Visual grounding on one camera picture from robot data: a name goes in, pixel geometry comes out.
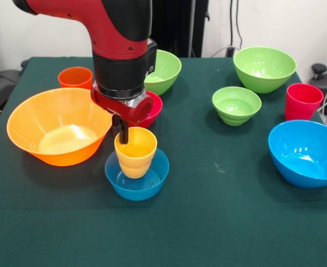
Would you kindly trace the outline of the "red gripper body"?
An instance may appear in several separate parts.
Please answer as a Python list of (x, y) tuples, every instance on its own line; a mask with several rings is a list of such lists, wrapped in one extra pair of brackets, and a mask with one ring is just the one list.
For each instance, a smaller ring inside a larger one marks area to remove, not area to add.
[(117, 100), (104, 96), (93, 83), (91, 89), (92, 101), (104, 110), (120, 116), (124, 121), (137, 125), (144, 121), (153, 108), (153, 99), (144, 90), (131, 100)]

